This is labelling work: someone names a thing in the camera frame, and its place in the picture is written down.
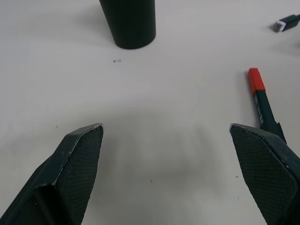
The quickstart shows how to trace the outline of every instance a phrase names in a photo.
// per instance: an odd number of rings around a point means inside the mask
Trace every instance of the red marker cap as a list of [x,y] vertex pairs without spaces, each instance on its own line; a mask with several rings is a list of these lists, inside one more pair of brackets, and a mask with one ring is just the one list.
[[254,94],[257,90],[266,91],[258,68],[250,68],[248,71],[248,77],[252,94]]

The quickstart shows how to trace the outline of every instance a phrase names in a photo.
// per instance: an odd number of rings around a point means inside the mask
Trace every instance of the marker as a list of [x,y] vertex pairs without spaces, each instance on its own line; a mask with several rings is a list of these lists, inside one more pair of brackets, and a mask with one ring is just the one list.
[[283,134],[280,123],[276,123],[271,106],[266,94],[262,77],[257,68],[250,68],[248,71],[249,83],[251,93],[254,98],[256,109],[258,112],[260,129],[273,133],[279,136],[285,143],[285,136]]

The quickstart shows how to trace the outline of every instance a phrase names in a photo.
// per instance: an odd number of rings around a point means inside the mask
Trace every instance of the black cup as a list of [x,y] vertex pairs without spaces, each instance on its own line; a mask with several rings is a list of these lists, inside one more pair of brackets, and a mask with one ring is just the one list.
[[156,36],[154,0],[100,0],[116,45],[141,48]]

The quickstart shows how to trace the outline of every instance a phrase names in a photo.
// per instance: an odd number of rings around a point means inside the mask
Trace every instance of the black cylinder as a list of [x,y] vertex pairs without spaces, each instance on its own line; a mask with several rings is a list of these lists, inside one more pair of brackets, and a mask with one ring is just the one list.
[[154,0],[100,0],[116,45],[136,49],[156,35]]

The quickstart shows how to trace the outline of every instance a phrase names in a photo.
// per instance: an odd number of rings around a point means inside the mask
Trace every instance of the white table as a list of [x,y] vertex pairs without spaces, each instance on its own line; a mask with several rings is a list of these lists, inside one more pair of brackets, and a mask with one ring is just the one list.
[[257,126],[258,67],[300,155],[300,13],[289,0],[157,0],[157,37],[114,43],[97,0],[0,2],[0,214],[64,135],[103,122],[83,225],[264,225],[230,123]]

